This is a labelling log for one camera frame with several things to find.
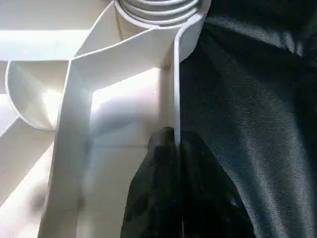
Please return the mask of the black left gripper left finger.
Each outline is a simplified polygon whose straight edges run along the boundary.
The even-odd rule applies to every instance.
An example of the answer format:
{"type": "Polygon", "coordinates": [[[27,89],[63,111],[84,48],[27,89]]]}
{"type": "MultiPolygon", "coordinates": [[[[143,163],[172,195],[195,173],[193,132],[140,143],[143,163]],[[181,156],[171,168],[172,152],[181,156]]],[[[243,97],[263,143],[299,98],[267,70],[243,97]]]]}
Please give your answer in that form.
{"type": "Polygon", "coordinates": [[[122,238],[178,238],[181,235],[181,172],[174,129],[160,129],[132,178],[121,226],[122,238]]]}

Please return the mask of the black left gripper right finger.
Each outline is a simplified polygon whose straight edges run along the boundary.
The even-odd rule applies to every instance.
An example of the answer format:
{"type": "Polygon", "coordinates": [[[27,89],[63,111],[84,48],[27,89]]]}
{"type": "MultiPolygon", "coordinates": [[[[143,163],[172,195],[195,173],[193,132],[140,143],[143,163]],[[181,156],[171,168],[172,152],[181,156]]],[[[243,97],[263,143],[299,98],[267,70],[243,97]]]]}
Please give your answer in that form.
{"type": "Polygon", "coordinates": [[[183,226],[187,238],[253,238],[241,196],[203,139],[181,136],[183,226]]]}

